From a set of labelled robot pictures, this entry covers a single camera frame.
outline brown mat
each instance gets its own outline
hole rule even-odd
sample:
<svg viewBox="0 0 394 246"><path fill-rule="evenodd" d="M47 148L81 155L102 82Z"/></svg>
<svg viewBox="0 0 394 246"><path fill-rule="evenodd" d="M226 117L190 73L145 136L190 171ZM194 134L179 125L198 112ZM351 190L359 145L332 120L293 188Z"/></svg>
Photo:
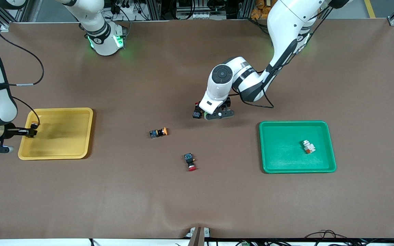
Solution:
<svg viewBox="0 0 394 246"><path fill-rule="evenodd" d="M110 57L90 50L77 24L13 24L6 36L46 69L13 95L34 108L90 107L96 119L85 160L0 154L0 238L178 238L193 226L213 237L332 229L394 238L394 27L385 19L325 21L270 86L275 109L233 98L235 117L217 121L191 117L211 69L243 55L261 70L272 57L247 21L134 23L127 50ZM4 41L0 54L11 83L39 77L28 54ZM264 174L263 120L326 121L337 171ZM165 126L170 136L148 137Z"/></svg>

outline wire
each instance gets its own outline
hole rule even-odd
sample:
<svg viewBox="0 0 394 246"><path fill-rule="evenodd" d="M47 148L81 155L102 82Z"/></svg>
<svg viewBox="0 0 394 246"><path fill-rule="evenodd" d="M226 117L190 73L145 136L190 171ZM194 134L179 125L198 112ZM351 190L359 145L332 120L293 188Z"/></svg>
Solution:
<svg viewBox="0 0 394 246"><path fill-rule="evenodd" d="M139 2L139 0L133 0L133 3L135 4L135 8L136 10L138 10L138 13L142 16L142 18L144 18L146 21L149 21L150 19L145 15L144 11L142 11L141 3Z"/></svg>
<svg viewBox="0 0 394 246"><path fill-rule="evenodd" d="M316 238L309 238L312 235L319 235ZM300 238L293 239L293 242L299 242ZM393 243L394 238L347 238L343 235L336 234L332 230L322 230L320 232L314 232L308 234L301 240L302 242L315 242L315 244L330 242L327 246L368 246L371 243ZM242 243L247 243L250 246L292 246L290 243L285 241L284 238L230 238L229 242L238 242L236 246L240 246ZM218 243L217 238L211 238L211 241L215 241Z"/></svg>
<svg viewBox="0 0 394 246"><path fill-rule="evenodd" d="M170 2L170 14L173 17L173 19L180 20L179 18L177 18L177 16L174 13L174 10L177 9L177 7L174 7L174 3L176 1L177 0L171 0L171 2ZM191 18L191 16L194 14L194 12L196 10L196 2L195 2L195 0L192 0L192 2L191 2L191 0L189 0L189 5L190 5L190 12L189 12L188 17L186 17L184 20L187 20L187 19Z"/></svg>
<svg viewBox="0 0 394 246"><path fill-rule="evenodd" d="M208 6L208 8L209 8L210 10L212 10L212 11L223 11L223 10L226 9L226 2L225 2L225 4L224 4L224 6L222 6L221 8L217 8L217 7L215 6L215 0L209 0L209 1L208 1L208 4L207 4L206 6Z"/></svg>
<svg viewBox="0 0 394 246"><path fill-rule="evenodd" d="M259 27L259 29L261 29L261 31L262 31L263 33L269 35L268 29L267 29L267 25L261 24L261 23L259 23L257 20L252 20L252 19L250 19L250 18L248 18L248 17L241 17L240 19L246 19L246 20L248 20L249 22L252 22L253 24L257 25L257 26Z"/></svg>
<svg viewBox="0 0 394 246"><path fill-rule="evenodd" d="M326 14L324 14L322 21L320 21L319 25L317 25L316 29L314 29L313 33L311 33L310 40L311 37L313 37L314 33L316 33L317 29L319 29L319 27L322 25L323 21L326 20L326 18L328 17L328 15L331 13L332 10L333 8L331 8L329 11L327 11Z"/></svg>
<svg viewBox="0 0 394 246"><path fill-rule="evenodd" d="M316 18L317 16L321 15L324 13L330 6L328 5L326 8L324 8L322 11L320 11L318 14L314 15L313 17L310 18L310 20Z"/></svg>
<svg viewBox="0 0 394 246"><path fill-rule="evenodd" d="M126 13L125 13L121 8L119 8L119 10L126 16L127 20L130 22L130 19L129 19L129 17L126 15Z"/></svg>
<svg viewBox="0 0 394 246"><path fill-rule="evenodd" d="M15 46L15 47L17 47L17 48L20 48L21 50L27 52L28 54L30 54L30 55L32 55L34 58L36 58L37 61L38 61L39 64L40 64L41 69L42 69L42 75L40 76L39 80L36 81L35 83L32 83L32 84L2 84L2 83L1 83L0 86L5 86L5 85L8 85L8 86L31 86L31 85L35 85L35 84L40 83L40 82L42 81L44 75L45 75L45 69L44 69L43 63L42 63L42 61L39 59L39 57L37 57L35 54L33 54L33 52L27 50L26 48L21 47L21 46L15 44L15 43L9 41L9 40L6 39L4 36L2 36L1 33L0 33L0 37L1 37L2 39L4 39L6 42L8 42L9 44L11 44L11 45L13 45L13 46Z"/></svg>
<svg viewBox="0 0 394 246"><path fill-rule="evenodd" d="M272 70L270 70L270 74L272 74L272 73L275 72L276 70L278 70L278 69L280 69L280 68L283 68L284 66L288 65L288 64L293 60L294 56L296 56L296 54L292 55L292 56L289 58L289 60L288 60L285 64L280 65L280 66L278 66L278 67L274 67ZM266 108L266 109L273 109L273 108L275 108L275 105L270 101L270 99L268 98L267 94L265 93L265 90L264 90L264 83L263 83L263 82L261 82L261 91L263 92L264 97L265 97L265 99L267 100L267 102L270 104L270 106L265 106L265 105L258 105L258 104L248 103L248 102L246 102L246 101L244 101L244 100L242 99L241 93L239 93L238 91L236 91L233 87L232 87L232 90L233 90L236 94L230 94L229 96L236 96L236 95L239 95L239 98L241 99L241 101L242 101L243 103L247 104L247 105L255 106L255 107L259 107L259 108Z"/></svg>
<svg viewBox="0 0 394 246"><path fill-rule="evenodd" d="M37 115L37 113L36 113L36 111L32 108L32 107L30 107L30 105L28 105L25 101L22 101L22 100L20 100L19 98L17 98L17 97L14 97L14 96L12 96L12 98L13 99L16 99L16 100L18 100L18 101L20 101L21 103L23 103L25 106L27 106L29 109L31 109L31 111L33 111L33 113L36 115L36 117L37 117L37 125L38 126L40 126L40 118L39 118L39 115Z"/></svg>

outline black cable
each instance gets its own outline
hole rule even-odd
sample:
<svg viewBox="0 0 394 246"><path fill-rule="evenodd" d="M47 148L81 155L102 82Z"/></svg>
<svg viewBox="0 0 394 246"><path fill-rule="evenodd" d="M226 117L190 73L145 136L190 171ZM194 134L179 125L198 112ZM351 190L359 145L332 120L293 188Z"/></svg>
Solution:
<svg viewBox="0 0 394 246"><path fill-rule="evenodd" d="M174 3L176 1L177 0L171 0L171 2L170 2L170 14L171 14L173 19L179 20L179 18L177 18L177 16L174 13L174 10L176 9L176 7L174 6ZM188 17L186 17L184 20L187 20L187 19L191 18L191 16L194 14L195 9L196 9L195 0L192 0L192 2L191 2L191 0L189 0L189 6L190 6L190 13L189 13Z"/></svg>
<svg viewBox="0 0 394 246"><path fill-rule="evenodd" d="M321 15L324 13L330 6L328 5L326 8L324 8L322 11L320 11L318 14L314 15L313 17L310 18L310 20L316 18L317 16Z"/></svg>
<svg viewBox="0 0 394 246"><path fill-rule="evenodd" d="M194 11L196 9L196 2L195 2L195 0L193 0L192 2L191 2L191 0L189 0L189 4L191 5L190 12L189 12L188 17L185 18L185 20L191 18L191 16L194 14Z"/></svg>
<svg viewBox="0 0 394 246"><path fill-rule="evenodd" d="M212 11L223 11L226 9L226 2L224 4L224 6L222 6L221 8L217 8L215 6L215 0L209 0L208 4L206 6Z"/></svg>
<svg viewBox="0 0 394 246"><path fill-rule="evenodd" d="M149 21L150 19L145 15L144 11L142 10L139 0L133 0L133 3L135 4L135 8L138 10L138 13L142 16L142 18L144 18L146 21Z"/></svg>
<svg viewBox="0 0 394 246"><path fill-rule="evenodd" d="M328 17L328 15L331 13L332 10L333 10L333 8L331 8L329 11L327 11L327 13L323 16L322 21L320 21L319 25L317 25L316 29L314 29L313 33L311 33L310 40L311 40L311 37L313 37L314 33L316 33L317 29L319 29L319 27L322 25L323 21L326 20L326 18Z"/></svg>
<svg viewBox="0 0 394 246"><path fill-rule="evenodd" d="M257 25L257 26L259 27L259 29L261 29L261 31L262 31L263 33L269 35L268 29L267 29L267 25L260 24L257 20L252 20L252 19L250 19L250 18L248 18L248 17L241 17L240 19L246 19L246 20L248 20L249 22L252 22L253 24Z"/></svg>
<svg viewBox="0 0 394 246"><path fill-rule="evenodd" d="M0 33L0 37L1 37L2 39L4 39L6 42L8 42L9 44L11 44L11 45L13 45L13 46L15 46L15 47L17 47L17 48L20 48L21 50L27 52L28 54L30 54L30 55L32 55L34 58L36 58L37 61L38 61L39 64L40 64L41 69L42 69L42 75L40 76L39 80L38 80L37 82L33 83L33 84L8 84L8 85L9 85L9 86L30 86L30 85L35 85L35 84L40 83L40 82L42 81L44 75L45 75L45 69L44 69L43 63L42 63L42 61L39 59L39 57L37 57L35 54L33 54L33 52L27 50L26 48L21 47L21 46L15 44L15 43L13 43L13 42L7 40L4 36L2 36L1 33Z"/></svg>
<svg viewBox="0 0 394 246"><path fill-rule="evenodd" d="M285 64L280 65L280 66L278 66L278 67L274 67L274 68L270 71L270 74L272 74L272 73L275 72L276 70L278 70L278 69L280 69L280 68L283 68L284 66L288 65L288 64L293 60L294 56L296 56L296 54L293 54L293 55L291 56L291 58L289 58L289 60L288 60ZM249 105L249 106L255 106L255 107L266 108L266 109L273 109L273 108L275 108L275 105L273 105L273 103L272 103L272 102L270 101L270 99L268 98L268 96L267 96L267 94L266 94L266 92L265 92L265 90L264 90L264 83L262 83L262 82L261 82L261 90L262 90L262 92L264 93L265 99L267 100L267 102L268 102L271 106L265 106L265 105L258 105L258 104L251 104L251 103L248 103L248 102L246 102L246 101L244 101L244 100L242 99L241 93L238 93L238 91L236 91L234 88L232 88L232 90L233 90L236 94L239 95L239 98L241 99L241 101L242 101L243 103L245 103L245 104L247 104L247 105Z"/></svg>
<svg viewBox="0 0 394 246"><path fill-rule="evenodd" d="M127 20L130 22L130 19L129 19L129 17L126 15L126 13L125 13L121 8L119 8L119 10L126 16Z"/></svg>
<svg viewBox="0 0 394 246"><path fill-rule="evenodd" d="M33 111L33 113L34 113L34 114L36 115L36 117L37 117L38 126L40 126L40 118L39 118L39 115L37 115L36 111L35 111L32 107L30 107L30 105L28 105L25 101L22 101L22 100L20 100L19 98L14 97L14 96L12 96L12 98L13 98L13 99L16 99L16 100L18 100L18 101L20 101L21 103L25 104L25 106L27 106L29 109L31 109L31 111Z"/></svg>

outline green tray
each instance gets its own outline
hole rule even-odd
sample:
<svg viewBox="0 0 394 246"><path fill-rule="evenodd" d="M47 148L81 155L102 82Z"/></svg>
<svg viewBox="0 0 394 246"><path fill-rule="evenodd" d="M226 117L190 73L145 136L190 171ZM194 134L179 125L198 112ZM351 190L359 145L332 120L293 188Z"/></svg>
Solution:
<svg viewBox="0 0 394 246"><path fill-rule="evenodd" d="M266 173L332 173L337 169L324 121L263 121L259 132ZM307 154L304 140L314 144L316 151Z"/></svg>

